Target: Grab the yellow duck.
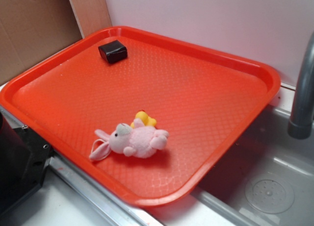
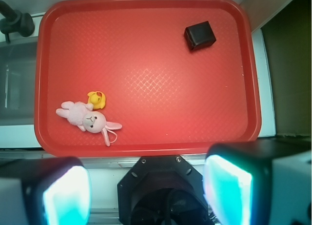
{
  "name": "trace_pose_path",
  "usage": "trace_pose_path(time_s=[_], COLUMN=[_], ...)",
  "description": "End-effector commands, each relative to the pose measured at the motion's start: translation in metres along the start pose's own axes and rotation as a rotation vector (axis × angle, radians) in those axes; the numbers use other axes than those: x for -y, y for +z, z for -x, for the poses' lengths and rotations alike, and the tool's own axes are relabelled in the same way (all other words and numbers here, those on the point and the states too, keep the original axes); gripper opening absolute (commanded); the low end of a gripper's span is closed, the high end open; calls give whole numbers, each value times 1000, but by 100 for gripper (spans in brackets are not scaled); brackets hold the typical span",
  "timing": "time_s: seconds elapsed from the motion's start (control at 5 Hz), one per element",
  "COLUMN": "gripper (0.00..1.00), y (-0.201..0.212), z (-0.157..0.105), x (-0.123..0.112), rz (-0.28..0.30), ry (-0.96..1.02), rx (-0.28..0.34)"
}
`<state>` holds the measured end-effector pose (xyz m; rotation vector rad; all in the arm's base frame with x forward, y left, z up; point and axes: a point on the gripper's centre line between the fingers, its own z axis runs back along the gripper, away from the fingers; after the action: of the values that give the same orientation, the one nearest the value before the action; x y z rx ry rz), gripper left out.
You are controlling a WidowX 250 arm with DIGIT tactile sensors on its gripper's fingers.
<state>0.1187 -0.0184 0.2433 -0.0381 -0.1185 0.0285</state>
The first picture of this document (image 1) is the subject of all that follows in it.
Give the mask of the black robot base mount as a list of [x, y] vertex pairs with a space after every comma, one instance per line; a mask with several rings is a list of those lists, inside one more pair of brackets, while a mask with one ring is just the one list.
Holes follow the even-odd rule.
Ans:
[[43, 185], [51, 145], [31, 128], [12, 128], [0, 116], [0, 215]]

